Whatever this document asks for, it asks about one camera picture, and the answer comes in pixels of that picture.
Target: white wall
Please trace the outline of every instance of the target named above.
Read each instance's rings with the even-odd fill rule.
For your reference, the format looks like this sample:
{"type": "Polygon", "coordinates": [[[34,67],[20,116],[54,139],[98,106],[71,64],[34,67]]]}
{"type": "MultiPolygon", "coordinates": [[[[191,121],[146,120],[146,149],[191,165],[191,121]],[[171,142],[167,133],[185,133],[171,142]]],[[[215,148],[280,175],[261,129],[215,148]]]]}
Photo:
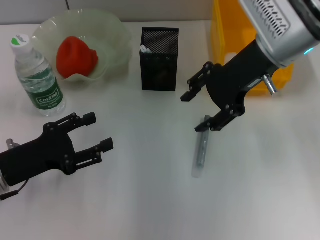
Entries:
{"type": "MultiPolygon", "coordinates": [[[[210,20],[213,0],[68,0],[70,9],[99,8],[123,22],[210,20]]],[[[67,10],[66,0],[0,0],[0,25],[35,24],[67,10]]]]}
{"type": "Polygon", "coordinates": [[[213,0],[68,0],[70,9],[101,8],[124,22],[211,20],[213,0]]]}
{"type": "Polygon", "coordinates": [[[42,23],[65,10],[65,0],[0,0],[0,24],[42,23]]]}

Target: blue light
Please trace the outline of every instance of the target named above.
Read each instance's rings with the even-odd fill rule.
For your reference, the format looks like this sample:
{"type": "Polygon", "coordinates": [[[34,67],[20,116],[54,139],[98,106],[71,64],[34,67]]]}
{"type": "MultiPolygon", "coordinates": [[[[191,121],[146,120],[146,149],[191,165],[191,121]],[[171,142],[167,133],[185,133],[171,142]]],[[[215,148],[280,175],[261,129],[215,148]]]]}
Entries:
{"type": "Polygon", "coordinates": [[[310,53],[313,49],[314,49],[314,48],[310,48],[308,51],[306,51],[306,52],[304,53],[304,55],[307,55],[307,54],[310,53]]]}

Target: red object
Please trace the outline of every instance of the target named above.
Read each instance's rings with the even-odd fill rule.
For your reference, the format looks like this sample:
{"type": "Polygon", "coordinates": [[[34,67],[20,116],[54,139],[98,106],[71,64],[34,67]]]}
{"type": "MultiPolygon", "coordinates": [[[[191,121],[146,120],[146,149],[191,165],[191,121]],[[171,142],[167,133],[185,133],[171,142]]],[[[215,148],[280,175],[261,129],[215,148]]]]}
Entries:
{"type": "Polygon", "coordinates": [[[75,36],[67,37],[56,55],[56,69],[64,78],[69,78],[73,74],[87,77],[97,63],[97,52],[75,36]]]}

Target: cable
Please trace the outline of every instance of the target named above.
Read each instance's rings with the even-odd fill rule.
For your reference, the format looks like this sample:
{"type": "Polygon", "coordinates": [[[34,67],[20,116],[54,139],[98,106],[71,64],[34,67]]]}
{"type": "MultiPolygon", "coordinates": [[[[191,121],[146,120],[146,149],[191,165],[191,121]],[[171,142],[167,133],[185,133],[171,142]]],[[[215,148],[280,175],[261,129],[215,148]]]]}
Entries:
{"type": "Polygon", "coordinates": [[[0,195],[0,201],[6,200],[8,198],[11,198],[13,196],[16,196],[19,194],[19,192],[24,189],[24,187],[27,185],[29,179],[27,181],[24,182],[24,184],[19,188],[19,190],[15,190],[15,191],[11,191],[5,194],[0,195]]]}

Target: bowl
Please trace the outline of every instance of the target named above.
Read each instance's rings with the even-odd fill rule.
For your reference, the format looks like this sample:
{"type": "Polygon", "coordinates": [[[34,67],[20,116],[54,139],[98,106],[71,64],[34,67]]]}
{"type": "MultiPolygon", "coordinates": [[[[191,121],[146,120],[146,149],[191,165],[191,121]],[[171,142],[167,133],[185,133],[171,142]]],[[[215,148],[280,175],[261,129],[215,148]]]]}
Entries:
{"type": "Polygon", "coordinates": [[[68,10],[42,23],[31,38],[34,48],[49,61],[58,80],[64,78],[57,71],[57,52],[69,36],[81,39],[96,50],[99,60],[89,76],[74,74],[65,81],[106,79],[129,62],[131,35],[115,15],[99,9],[68,10]]]}

